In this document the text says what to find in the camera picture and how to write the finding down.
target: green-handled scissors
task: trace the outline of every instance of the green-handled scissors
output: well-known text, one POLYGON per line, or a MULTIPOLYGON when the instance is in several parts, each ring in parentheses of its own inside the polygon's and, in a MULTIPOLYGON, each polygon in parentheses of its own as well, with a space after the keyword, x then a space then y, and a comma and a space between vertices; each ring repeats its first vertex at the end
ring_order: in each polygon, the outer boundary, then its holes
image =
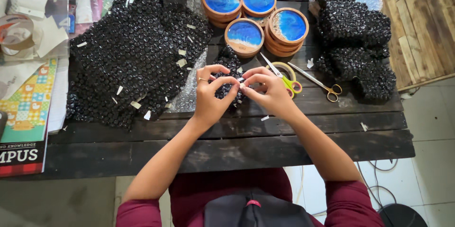
POLYGON ((338 95, 343 92, 343 90, 341 89, 341 87, 338 84, 333 85, 332 88, 328 88, 326 85, 322 84, 322 82, 320 82, 315 77, 311 76, 310 74, 308 74, 306 71, 302 70, 301 68, 293 65, 292 63, 287 63, 287 64, 292 66, 292 67, 294 67, 294 69, 296 69, 299 73, 305 75, 305 77, 307 77, 308 79, 312 80, 313 82, 315 82, 316 84, 321 86, 323 89, 327 90, 328 91, 327 99, 329 101, 331 101, 333 103, 338 101, 338 95))
POLYGON ((293 81, 289 80, 281 74, 280 71, 261 53, 261 56, 264 57, 264 60, 267 62, 267 64, 270 66, 272 71, 275 73, 278 78, 281 78, 281 80, 284 82, 284 85, 286 86, 286 90, 289 93, 289 96, 291 98, 294 97, 294 94, 298 94, 302 91, 302 85, 298 81, 293 81))

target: maroon shirt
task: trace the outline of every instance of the maroon shirt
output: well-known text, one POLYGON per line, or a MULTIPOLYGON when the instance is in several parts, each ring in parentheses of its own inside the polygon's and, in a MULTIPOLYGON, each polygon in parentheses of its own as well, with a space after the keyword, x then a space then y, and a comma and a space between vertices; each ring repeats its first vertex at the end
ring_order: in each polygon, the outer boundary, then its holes
MULTIPOLYGON (((292 189, 283 168, 176 175, 171 186, 171 213, 175 227, 202 227, 204 206, 216 198, 243 189, 259 188, 279 199, 292 202, 292 189)), ((383 227, 371 206, 367 188, 361 182, 326 182, 325 226, 383 227)), ((322 225, 309 216, 316 227, 322 225)), ((158 200, 130 200, 118 208, 117 227, 161 227, 158 200)))

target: woman's right hand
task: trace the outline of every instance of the woman's right hand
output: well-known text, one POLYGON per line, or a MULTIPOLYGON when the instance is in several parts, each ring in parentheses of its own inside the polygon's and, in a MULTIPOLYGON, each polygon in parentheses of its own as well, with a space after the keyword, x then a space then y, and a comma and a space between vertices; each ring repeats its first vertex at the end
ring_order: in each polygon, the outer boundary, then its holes
POLYGON ((248 98, 256 101, 271 114, 290 122, 296 114, 301 114, 300 109, 292 101, 281 78, 265 67, 258 67, 245 72, 245 79, 241 90, 248 98), (248 86, 254 83, 261 86, 251 89, 248 86))

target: packing tape roll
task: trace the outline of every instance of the packing tape roll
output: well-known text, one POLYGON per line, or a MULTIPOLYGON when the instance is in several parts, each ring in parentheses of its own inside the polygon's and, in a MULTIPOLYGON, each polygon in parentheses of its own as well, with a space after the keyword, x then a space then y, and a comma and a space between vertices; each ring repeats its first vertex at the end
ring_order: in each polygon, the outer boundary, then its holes
POLYGON ((10 50, 25 50, 33 42, 33 21, 26 15, 13 14, 0 18, 0 45, 10 50))
POLYGON ((289 74, 289 80, 296 81, 297 78, 295 77, 295 72, 292 70, 291 66, 282 63, 282 62, 273 62, 272 63, 276 68, 282 68, 289 74))

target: person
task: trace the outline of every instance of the person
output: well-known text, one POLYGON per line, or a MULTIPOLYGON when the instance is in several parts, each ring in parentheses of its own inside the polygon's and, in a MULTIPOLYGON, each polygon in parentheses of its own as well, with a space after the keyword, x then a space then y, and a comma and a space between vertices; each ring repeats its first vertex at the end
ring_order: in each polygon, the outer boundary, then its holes
POLYGON ((325 226, 384 226, 354 162, 299 110, 280 78, 265 67, 254 68, 243 74, 241 87, 231 76, 214 79, 211 73, 218 72, 229 69, 209 65, 197 70, 194 116, 131 182, 118 208, 117 227, 161 226, 158 200, 168 188, 175 227, 323 226, 292 203, 283 168, 177 175, 193 143, 221 118, 239 89, 295 131, 325 181, 325 226), (227 83, 232 84, 229 93, 217 99, 215 91, 227 83), (256 83, 261 85, 248 87, 256 83))

